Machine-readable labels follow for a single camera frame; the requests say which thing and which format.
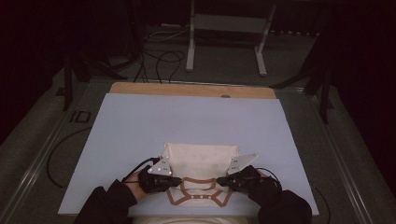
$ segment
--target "white fabric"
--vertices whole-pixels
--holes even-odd
[[[250,224],[247,217],[134,217],[134,224]]]
[[[213,206],[215,203],[213,194],[221,190],[216,197],[220,203],[227,202],[229,188],[222,187],[215,182],[215,178],[226,176],[232,157],[239,155],[237,146],[210,146],[166,143],[162,156],[169,158],[173,176],[179,178],[193,178],[198,180],[212,179],[215,187],[208,189],[211,184],[197,184],[183,179],[183,185],[191,198],[179,205],[182,206]],[[170,202],[185,198],[181,186],[170,188],[168,191]]]

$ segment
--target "black cable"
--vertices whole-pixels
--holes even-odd
[[[264,171],[270,173],[271,175],[274,176],[274,178],[276,179],[276,181],[279,182],[279,180],[277,179],[276,175],[274,175],[274,173],[272,173],[270,170],[267,170],[267,169],[265,169],[265,168],[256,168],[256,169],[257,169],[257,170],[264,170]]]
[[[89,130],[89,129],[91,129],[91,128],[92,128],[92,127],[89,127],[89,128],[81,129],[81,130],[76,131],[76,132],[74,132],[74,133],[70,133],[70,134],[67,135],[65,138],[63,138],[61,141],[59,141],[59,142],[55,145],[55,147],[51,150],[51,152],[50,152],[50,154],[49,154],[49,157],[47,158],[47,176],[48,176],[50,182],[52,182],[52,184],[54,184],[54,185],[57,186],[58,188],[64,189],[66,186],[62,186],[61,184],[59,184],[58,182],[56,182],[56,181],[52,178],[52,176],[51,176],[51,174],[50,174],[50,160],[51,160],[51,158],[52,158],[53,153],[54,153],[55,150],[58,148],[58,146],[59,146],[62,142],[64,142],[65,140],[67,140],[69,137],[71,137],[71,136],[73,136],[73,135],[75,135],[75,134],[78,134],[78,133],[82,133],[82,132],[84,132],[84,131],[87,131],[87,130]]]
[[[131,173],[129,173],[127,176],[125,176],[125,177],[122,179],[121,182],[125,183],[125,180],[127,180],[128,177],[129,177],[130,175],[132,175],[134,172],[136,172],[137,169],[139,169],[142,165],[146,164],[147,162],[152,161],[153,163],[156,163],[156,162],[158,162],[159,160],[160,160],[159,158],[149,158],[149,159],[146,159],[145,161],[140,162],[140,163],[131,171]]]
[[[329,217],[327,218],[327,222],[326,222],[326,223],[327,223],[327,224],[330,224],[330,221],[332,220],[332,212],[331,212],[331,210],[330,210],[330,206],[329,206],[329,204],[327,203],[326,198],[324,197],[324,195],[320,192],[320,190],[319,190],[315,185],[313,185],[311,182],[309,182],[309,184],[311,185],[311,187],[312,187],[314,190],[317,191],[317,193],[320,195],[320,197],[323,199],[324,203],[326,204],[327,213],[329,214]]]
[[[162,54],[161,54],[159,57],[157,57],[157,56],[155,56],[155,55],[149,53],[148,51],[162,52]],[[148,56],[151,56],[151,57],[157,59],[156,66],[155,66],[155,71],[156,71],[156,74],[157,74],[157,78],[160,80],[160,83],[163,83],[163,81],[162,81],[162,79],[161,79],[161,76],[160,76],[159,69],[158,69],[158,68],[159,68],[160,62],[165,62],[165,63],[178,63],[177,68],[171,73],[171,76],[168,78],[168,82],[171,83],[171,79],[172,79],[173,75],[174,75],[174,74],[176,73],[176,71],[180,68],[181,62],[186,58],[186,55],[185,55],[182,51],[180,51],[180,50],[144,50],[143,52],[146,53]],[[164,57],[165,55],[167,55],[167,54],[173,54],[173,55],[175,55],[175,56],[177,57],[177,60],[170,61],[170,60],[165,60],[165,59],[163,59],[163,57]]]

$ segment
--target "wire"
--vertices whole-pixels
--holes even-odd
[[[157,56],[149,53],[148,51],[162,52],[162,54],[157,57]],[[172,79],[173,75],[180,68],[181,62],[186,58],[186,55],[180,50],[143,50],[143,52],[145,54],[147,54],[148,56],[151,56],[151,57],[157,59],[157,62],[156,62],[156,65],[155,65],[155,72],[157,74],[157,78],[160,80],[160,83],[163,83],[163,81],[161,79],[160,71],[159,71],[160,62],[177,63],[177,68],[171,73],[170,77],[168,78],[168,82],[171,83],[171,79]],[[163,59],[163,57],[165,55],[167,55],[167,54],[173,54],[173,55],[175,55],[177,57],[177,59],[176,60],[165,60],[165,59]]]
[[[320,195],[320,197],[323,199],[324,203],[326,204],[327,213],[329,214],[326,223],[327,223],[327,224],[330,224],[330,221],[332,220],[332,212],[331,212],[331,210],[330,210],[330,206],[329,206],[329,204],[327,203],[326,198],[324,197],[324,195],[320,192],[320,190],[319,190],[315,185],[313,185],[311,182],[309,182],[309,184],[311,185],[311,187],[312,187],[314,190],[317,191],[317,193]]]
[[[59,141],[59,142],[55,145],[55,147],[51,150],[51,152],[50,152],[50,154],[49,154],[49,157],[47,158],[47,176],[48,176],[50,182],[52,182],[52,184],[54,184],[54,185],[57,186],[58,188],[64,189],[66,186],[62,186],[61,184],[59,184],[58,182],[56,182],[56,181],[52,178],[52,175],[50,174],[50,160],[51,160],[51,158],[52,158],[53,153],[54,153],[55,150],[58,148],[58,146],[59,146],[61,143],[63,143],[65,140],[67,140],[68,138],[72,137],[72,136],[75,135],[75,134],[78,134],[78,133],[82,133],[82,132],[84,132],[84,131],[87,131],[87,130],[89,130],[89,129],[91,129],[91,128],[92,128],[92,127],[89,127],[89,128],[81,129],[81,130],[76,131],[76,132],[74,132],[74,133],[70,133],[70,134],[67,135],[65,138],[63,138],[61,141]]]
[[[271,175],[274,176],[274,178],[276,179],[276,181],[279,182],[279,180],[277,179],[276,175],[274,175],[274,173],[272,173],[270,170],[267,170],[267,169],[265,169],[265,168],[256,168],[256,169],[257,169],[257,170],[264,170],[264,171],[270,173]]]
[[[173,37],[175,37],[175,36],[178,36],[178,35],[182,35],[182,34],[184,34],[184,33],[186,33],[188,30],[184,30],[184,31],[170,31],[170,32],[156,32],[156,33],[153,33],[153,34],[151,34],[151,35],[149,35],[147,38],[146,38],[146,40],[148,40],[148,41],[156,41],[156,42],[162,42],[162,41],[165,41],[165,40],[169,40],[169,39],[171,39],[171,38],[173,38]],[[176,33],[175,35],[170,35],[170,36],[168,36],[168,37],[166,37],[166,38],[164,38],[164,39],[151,39],[151,37],[152,36],[154,36],[154,35],[158,35],[158,34],[174,34],[174,33]]]
[[[130,175],[132,175],[134,172],[136,172],[137,169],[139,169],[142,165],[146,164],[147,162],[152,161],[153,163],[156,163],[156,162],[158,162],[159,160],[160,160],[160,158],[149,158],[149,159],[146,159],[145,161],[140,162],[140,163],[131,171],[131,173],[129,173],[127,176],[125,176],[125,177],[122,179],[121,182],[122,182],[122,183],[126,183],[125,181],[128,179],[128,177],[129,177]]]

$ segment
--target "metal stand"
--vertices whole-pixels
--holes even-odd
[[[260,76],[267,76],[264,59],[262,57],[262,50],[271,27],[271,21],[274,17],[275,10],[276,6],[273,5],[267,19],[203,15],[195,14],[195,0],[191,0],[190,44],[187,54],[186,70],[191,72],[194,67],[195,29],[234,31],[262,34],[262,41],[254,48],[254,53],[256,55]]]

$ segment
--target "table surface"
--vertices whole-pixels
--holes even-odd
[[[220,97],[231,97],[231,99],[224,100]],[[135,112],[134,106],[137,104],[139,107],[143,106],[144,110]],[[205,110],[200,110],[202,108],[196,105],[204,105]],[[166,108],[166,111],[158,111],[158,108]],[[271,132],[264,132],[261,125],[256,125],[258,121],[273,127]],[[179,130],[167,129],[170,123],[177,123]],[[222,130],[224,125],[229,126],[227,132]],[[140,129],[135,132],[130,128],[131,126]],[[154,126],[162,126],[162,129],[156,130]],[[113,133],[117,133],[117,139],[109,136]],[[200,141],[204,141],[205,144],[213,145],[232,143],[241,147],[241,154],[256,153],[258,151],[254,150],[265,144],[269,149],[261,150],[259,155],[262,156],[255,160],[253,165],[265,166],[275,172],[284,189],[291,189],[308,200],[313,214],[318,214],[290,128],[273,90],[236,86],[126,82],[113,84],[110,94],[106,96],[59,213],[76,214],[92,188],[99,185],[106,188],[115,177],[122,178],[118,175],[129,173],[132,166],[135,167],[148,157],[160,155],[162,150],[158,147],[167,140],[173,140],[175,143],[189,141],[192,144],[200,144],[202,143]],[[136,149],[131,150],[131,147],[151,149],[141,150],[136,155]],[[169,206],[166,195],[157,194],[147,197],[141,204],[132,207],[130,215],[255,216],[258,209],[257,204],[238,193],[233,194],[226,209]]]

